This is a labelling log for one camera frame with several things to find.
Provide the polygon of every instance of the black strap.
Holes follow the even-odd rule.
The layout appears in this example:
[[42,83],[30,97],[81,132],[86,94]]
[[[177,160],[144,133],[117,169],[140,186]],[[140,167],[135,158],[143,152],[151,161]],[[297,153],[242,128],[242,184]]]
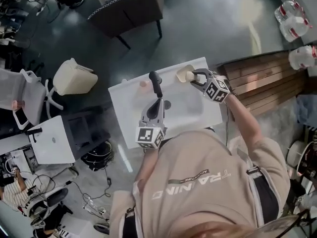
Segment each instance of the black strap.
[[125,213],[122,238],[138,238],[134,208],[129,208]]
[[278,216],[278,201],[277,198],[270,188],[266,177],[260,171],[260,169],[254,166],[252,169],[247,171],[247,174],[254,174],[259,172],[260,175],[256,178],[253,178],[256,188],[258,190],[258,194],[260,197],[260,203],[262,207],[262,214],[264,223],[268,223],[270,221],[276,220]]

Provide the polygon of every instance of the gray floor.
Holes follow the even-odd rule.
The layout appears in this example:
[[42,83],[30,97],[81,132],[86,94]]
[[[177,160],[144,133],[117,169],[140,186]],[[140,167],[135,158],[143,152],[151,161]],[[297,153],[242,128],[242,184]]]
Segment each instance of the gray floor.
[[[230,60],[259,53],[290,49],[279,33],[273,12],[280,0],[165,0],[164,19],[161,21],[163,38],[158,39],[155,23],[124,33],[130,44],[128,51],[116,39],[109,39],[87,22],[87,17],[99,7],[97,0],[86,0],[77,10],[63,9],[51,24],[56,3],[49,0],[47,9],[35,16],[36,9],[19,31],[21,42],[31,46],[25,53],[27,61],[36,59],[45,63],[41,76],[53,77],[63,61],[75,58],[91,68],[99,80],[86,95],[64,96],[68,112],[109,102],[108,88],[151,70],[206,57],[209,67]],[[296,123],[295,102],[288,101],[275,111],[259,116],[265,135],[278,141],[284,153],[296,138],[301,127]],[[229,124],[229,138],[237,135],[233,123]],[[115,150],[114,161],[107,168],[112,179],[113,193],[117,189],[130,189],[141,164],[142,151],[127,150],[113,111],[105,114],[105,126],[111,134]],[[225,125],[216,126],[216,132],[225,139]],[[81,161],[76,162],[80,176],[75,180],[84,192],[99,196],[106,187],[104,171],[92,172]],[[94,219],[82,209],[82,197],[75,185],[69,185],[65,200],[79,218]],[[111,205],[112,198],[95,200],[97,206]]]

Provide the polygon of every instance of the water bottle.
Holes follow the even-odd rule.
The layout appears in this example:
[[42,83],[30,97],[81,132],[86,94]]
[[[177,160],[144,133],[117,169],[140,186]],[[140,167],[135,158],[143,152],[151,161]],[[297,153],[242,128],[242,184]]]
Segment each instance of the water bottle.
[[288,42],[292,42],[296,40],[298,37],[301,37],[304,34],[306,34],[310,27],[312,26],[309,25],[307,19],[304,19],[303,17],[290,16],[285,21],[282,21],[282,23],[279,26],[279,29],[283,34],[284,38]]
[[295,70],[313,67],[317,62],[315,46],[304,46],[293,50],[288,55],[289,63]]
[[290,16],[300,16],[304,13],[303,8],[299,5],[298,2],[294,0],[285,1],[279,8],[277,8],[274,12],[275,18],[279,23],[282,23]]

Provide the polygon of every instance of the striped shirt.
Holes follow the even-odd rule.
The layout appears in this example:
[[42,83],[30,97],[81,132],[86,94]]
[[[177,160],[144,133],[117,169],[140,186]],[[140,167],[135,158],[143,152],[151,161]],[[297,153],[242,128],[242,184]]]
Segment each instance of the striped shirt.
[[30,200],[30,196],[27,194],[28,189],[32,188],[31,180],[27,179],[24,181],[27,189],[21,191],[18,181],[15,181],[11,184],[8,184],[3,189],[3,202],[10,206],[12,209],[17,210],[17,208],[25,207],[25,204]]

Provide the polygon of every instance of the black stand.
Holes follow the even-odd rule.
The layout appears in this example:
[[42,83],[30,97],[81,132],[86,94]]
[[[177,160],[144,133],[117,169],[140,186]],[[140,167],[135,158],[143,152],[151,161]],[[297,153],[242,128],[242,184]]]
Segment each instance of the black stand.
[[157,20],[157,26],[158,26],[158,34],[159,34],[159,38],[161,39],[162,38],[162,29],[160,27],[160,21]]
[[126,41],[120,35],[118,35],[117,38],[124,46],[126,46],[128,49],[131,49],[131,47],[126,43]]

